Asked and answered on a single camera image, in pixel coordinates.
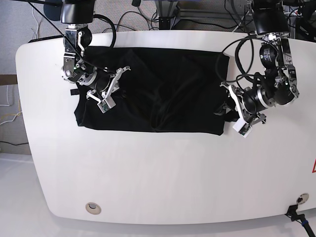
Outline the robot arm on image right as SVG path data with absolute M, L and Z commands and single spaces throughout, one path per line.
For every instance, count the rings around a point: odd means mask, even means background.
M 235 63 L 240 71 L 234 80 L 219 76 L 221 86 L 227 90 L 227 98 L 214 111 L 228 122 L 238 119 L 250 127 L 266 122 L 261 112 L 275 105 L 287 105 L 299 97 L 296 70 L 288 41 L 290 29 L 279 0 L 252 0 L 250 12 L 255 34 L 248 33 L 236 40 Z M 261 41 L 260 61 L 264 73 L 250 74 L 241 64 L 239 51 L 248 41 L 254 49 L 254 40 Z

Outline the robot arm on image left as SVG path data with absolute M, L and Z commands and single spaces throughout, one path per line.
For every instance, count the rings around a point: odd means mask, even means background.
M 92 42 L 92 32 L 88 24 L 95 18 L 109 23 L 112 28 L 112 41 L 109 49 L 114 48 L 117 39 L 116 28 L 106 16 L 94 14 L 94 0 L 63 0 L 61 22 L 68 25 L 64 37 L 64 58 L 62 78 L 70 83 L 77 83 L 89 88 L 86 96 L 97 102 L 102 110 L 116 105 L 112 94 L 119 89 L 119 79 L 130 70 L 129 66 L 116 71 L 97 66 L 89 62 L 86 50 Z

